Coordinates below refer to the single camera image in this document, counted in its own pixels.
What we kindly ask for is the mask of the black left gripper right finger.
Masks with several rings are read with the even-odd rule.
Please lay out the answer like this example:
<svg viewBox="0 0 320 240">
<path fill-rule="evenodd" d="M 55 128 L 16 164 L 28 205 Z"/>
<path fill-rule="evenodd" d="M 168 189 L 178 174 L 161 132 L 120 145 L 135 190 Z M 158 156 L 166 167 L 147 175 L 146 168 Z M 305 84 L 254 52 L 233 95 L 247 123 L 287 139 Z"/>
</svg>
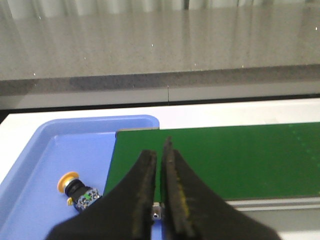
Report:
<svg viewBox="0 0 320 240">
<path fill-rule="evenodd" d="M 236 210 L 211 190 L 165 140 L 161 160 L 163 236 L 167 240 L 278 240 L 271 227 Z"/>
</svg>

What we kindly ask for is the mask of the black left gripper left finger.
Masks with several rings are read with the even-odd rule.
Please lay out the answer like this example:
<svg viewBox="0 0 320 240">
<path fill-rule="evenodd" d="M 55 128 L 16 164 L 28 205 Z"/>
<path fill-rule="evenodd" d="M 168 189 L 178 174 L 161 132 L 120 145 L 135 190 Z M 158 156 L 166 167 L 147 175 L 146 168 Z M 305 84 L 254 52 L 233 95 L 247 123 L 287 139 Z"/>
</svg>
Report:
<svg viewBox="0 0 320 240">
<path fill-rule="evenodd" d="M 149 240 L 157 154 L 143 150 L 123 179 L 82 213 L 57 224 L 48 240 Z"/>
</svg>

